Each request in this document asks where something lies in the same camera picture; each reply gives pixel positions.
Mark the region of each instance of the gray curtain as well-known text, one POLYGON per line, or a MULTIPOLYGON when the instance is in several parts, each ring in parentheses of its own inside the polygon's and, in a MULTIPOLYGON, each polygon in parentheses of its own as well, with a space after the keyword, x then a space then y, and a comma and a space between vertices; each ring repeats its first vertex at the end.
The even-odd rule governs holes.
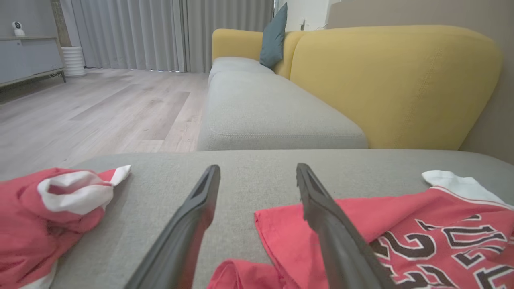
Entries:
POLYGON ((217 28, 263 31, 273 0, 72 0, 87 67, 208 72, 217 28))

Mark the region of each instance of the floor plank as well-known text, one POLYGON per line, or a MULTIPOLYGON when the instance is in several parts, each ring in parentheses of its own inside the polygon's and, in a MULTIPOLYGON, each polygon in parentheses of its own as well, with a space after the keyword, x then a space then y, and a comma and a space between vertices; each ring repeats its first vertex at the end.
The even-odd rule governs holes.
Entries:
POLYGON ((88 69, 68 83, 17 88, 25 96, 0 105, 0 180, 105 154, 194 151, 207 79, 88 69))

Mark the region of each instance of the blue throw pillow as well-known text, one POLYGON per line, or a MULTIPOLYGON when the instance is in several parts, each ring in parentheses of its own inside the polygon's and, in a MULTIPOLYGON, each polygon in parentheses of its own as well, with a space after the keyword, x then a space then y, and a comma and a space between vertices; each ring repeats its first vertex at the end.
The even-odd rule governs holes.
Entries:
POLYGON ((262 35, 260 63, 270 69, 284 58, 284 37, 286 35, 287 3, 266 26, 262 35))

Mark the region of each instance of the yellow sofa armrest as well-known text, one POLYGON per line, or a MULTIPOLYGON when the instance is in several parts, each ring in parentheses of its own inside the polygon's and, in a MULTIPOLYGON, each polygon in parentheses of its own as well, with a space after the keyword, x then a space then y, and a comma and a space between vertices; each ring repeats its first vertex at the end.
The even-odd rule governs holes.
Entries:
POLYGON ((218 57, 245 57, 259 61, 262 32, 216 29, 212 34, 212 61, 218 57))
POLYGON ((496 86, 502 55, 451 26, 312 31, 290 80, 364 131, 372 149, 457 150, 496 86))

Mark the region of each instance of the gray wall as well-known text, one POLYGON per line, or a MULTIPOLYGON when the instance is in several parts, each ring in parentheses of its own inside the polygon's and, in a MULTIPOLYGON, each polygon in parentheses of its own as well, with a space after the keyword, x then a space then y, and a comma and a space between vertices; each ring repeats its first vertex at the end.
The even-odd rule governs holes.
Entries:
POLYGON ((461 150, 514 164, 514 1, 343 0, 332 5, 328 28, 415 24, 465 27, 498 44, 504 54, 500 80, 461 150))
POLYGON ((0 0, 0 37, 14 36, 14 21, 27 35, 57 36, 50 0, 0 0))

